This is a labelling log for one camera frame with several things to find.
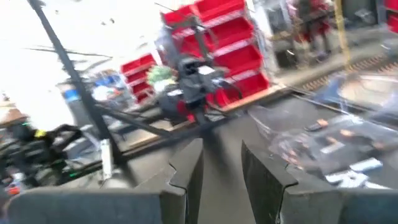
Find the green object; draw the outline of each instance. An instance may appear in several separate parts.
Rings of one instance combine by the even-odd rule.
[[[147,83],[154,86],[156,82],[173,78],[173,70],[167,66],[154,65],[147,72]]]

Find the metal frame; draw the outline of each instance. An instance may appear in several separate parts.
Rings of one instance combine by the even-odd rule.
[[[91,117],[92,121],[94,122],[95,126],[98,128],[99,131],[99,138],[102,139],[109,139],[110,145],[111,145],[111,150],[113,154],[113,162],[118,168],[121,169],[121,171],[124,173],[126,180],[130,181],[130,183],[134,183],[133,175],[131,173],[131,169],[129,168],[127,162],[131,159],[133,159],[136,156],[141,155],[142,153],[146,153],[147,151],[153,151],[155,149],[158,149],[160,147],[165,147],[165,146],[171,146],[175,144],[179,139],[183,138],[189,138],[190,136],[194,134],[198,134],[202,132],[203,130],[213,128],[217,125],[220,124],[220,122],[223,122],[225,119],[219,119],[218,121],[214,122],[209,122],[200,126],[197,126],[195,128],[190,128],[189,130],[183,130],[183,131],[167,131],[164,129],[159,129],[155,128],[142,120],[138,119],[136,114],[128,114],[124,113],[122,111],[117,111],[113,110],[111,108],[108,108],[107,106],[99,104],[88,92],[88,90],[85,88],[83,84],[83,80],[79,76],[78,72],[75,70],[72,61],[68,57],[67,51],[64,49],[63,45],[61,44],[60,40],[58,39],[57,35],[55,34],[54,30],[52,29],[50,22],[47,20],[43,10],[41,9],[40,4],[37,2],[37,0],[27,0],[32,7],[32,9],[35,11],[37,16],[39,17],[49,39],[53,43],[54,49],[56,53],[59,55],[60,60],[64,64],[65,70],[67,73],[70,75],[72,84],[75,86],[76,90],[79,92],[81,101],[83,103],[83,106],[86,108],[86,111],[88,112],[89,116]],[[198,21],[196,18],[190,18],[186,23],[184,23],[183,26],[189,26],[193,28],[196,31],[199,31],[195,37],[197,38],[197,41],[199,42],[199,45],[201,47],[201,52],[203,54],[203,57],[207,60],[210,60],[208,56],[208,51],[205,47],[204,41],[203,41],[203,34],[198,30],[197,28]],[[168,30],[176,28],[177,25],[172,25],[171,27],[168,27]],[[139,148],[134,148],[134,149],[128,149],[126,151],[120,150],[118,146],[118,142],[115,140],[112,132],[109,130],[107,124],[105,123],[103,119],[103,115],[108,115],[112,116],[120,121],[123,121],[124,123],[130,124],[131,126],[134,126],[137,129],[143,129],[146,130],[150,133],[154,133],[158,136],[160,136],[160,139],[158,139],[155,142],[151,142],[149,146],[142,146]],[[70,172],[63,173],[60,180],[57,182],[58,185],[64,184],[66,182],[78,179],[80,177],[83,177],[85,175],[88,175],[90,173],[96,172],[100,170],[102,167],[101,161],[96,161],[92,162],[91,164],[88,164],[81,169],[78,170],[73,170]]]

